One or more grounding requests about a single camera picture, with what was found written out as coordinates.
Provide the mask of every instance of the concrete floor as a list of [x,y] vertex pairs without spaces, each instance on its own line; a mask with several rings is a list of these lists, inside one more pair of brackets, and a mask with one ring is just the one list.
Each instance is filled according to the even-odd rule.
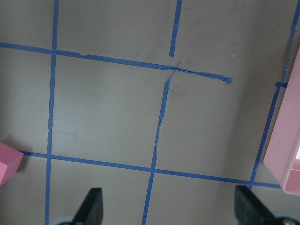
[[[2,225],[74,215],[91,187],[103,225],[236,225],[236,184],[300,220],[300,197],[255,174],[297,1],[180,3],[0,2],[0,142],[26,155],[0,187]],[[299,44],[297,30],[288,76]],[[232,83],[179,69],[166,87],[179,61]]]

